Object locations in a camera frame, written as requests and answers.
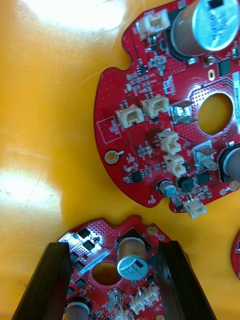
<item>small capacitor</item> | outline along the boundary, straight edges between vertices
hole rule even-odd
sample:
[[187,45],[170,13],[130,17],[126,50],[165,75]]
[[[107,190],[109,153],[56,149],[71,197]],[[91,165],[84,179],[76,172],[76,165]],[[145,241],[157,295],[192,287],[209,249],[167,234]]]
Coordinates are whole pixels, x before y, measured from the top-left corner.
[[167,198],[172,198],[177,192],[177,188],[170,180],[164,180],[159,183],[158,190]]
[[90,309],[82,302],[70,302],[62,320],[89,320]]
[[121,277],[130,281],[140,280],[147,275],[149,266],[143,240],[126,237],[120,242],[117,252],[117,271]]
[[171,27],[174,49],[195,57],[225,49],[239,31],[238,0],[196,0],[182,10]]
[[223,163],[223,171],[226,175],[240,182],[240,147],[233,149]]

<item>mounting hole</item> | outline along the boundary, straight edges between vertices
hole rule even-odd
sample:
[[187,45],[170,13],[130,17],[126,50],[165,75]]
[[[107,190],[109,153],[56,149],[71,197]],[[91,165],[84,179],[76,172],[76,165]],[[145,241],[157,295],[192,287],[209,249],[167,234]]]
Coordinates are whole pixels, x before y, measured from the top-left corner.
[[198,113],[198,124],[207,135],[222,132],[233,115],[233,102],[224,93],[214,93],[207,98]]
[[208,70],[208,80],[214,81],[215,80],[215,71],[213,69]]
[[103,286],[113,286],[122,279],[117,266],[110,262],[97,264],[92,273],[94,280]]
[[104,160],[109,165],[114,165],[119,160],[119,154],[115,150],[110,150],[105,153]]

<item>round hole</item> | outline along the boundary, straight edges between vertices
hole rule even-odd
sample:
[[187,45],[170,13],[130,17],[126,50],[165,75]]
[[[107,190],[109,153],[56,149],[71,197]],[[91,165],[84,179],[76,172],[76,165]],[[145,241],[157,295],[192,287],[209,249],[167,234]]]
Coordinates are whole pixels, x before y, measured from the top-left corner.
[[216,135],[229,124],[233,115],[233,103],[224,93],[215,93],[202,104],[198,124],[203,132]]
[[117,266],[109,262],[102,262],[93,269],[93,278],[103,286],[113,286],[121,280]]

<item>yellow surface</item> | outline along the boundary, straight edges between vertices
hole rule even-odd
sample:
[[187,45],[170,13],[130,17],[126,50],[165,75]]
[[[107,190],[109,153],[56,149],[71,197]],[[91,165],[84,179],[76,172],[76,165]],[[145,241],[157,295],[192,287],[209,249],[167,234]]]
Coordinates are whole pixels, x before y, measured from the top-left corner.
[[49,242],[72,227],[140,214],[178,240],[219,320],[240,318],[230,261],[239,192],[191,220],[164,200],[127,198],[100,161],[93,110],[101,72],[127,69],[124,30],[161,0],[0,0],[0,319],[10,319]]

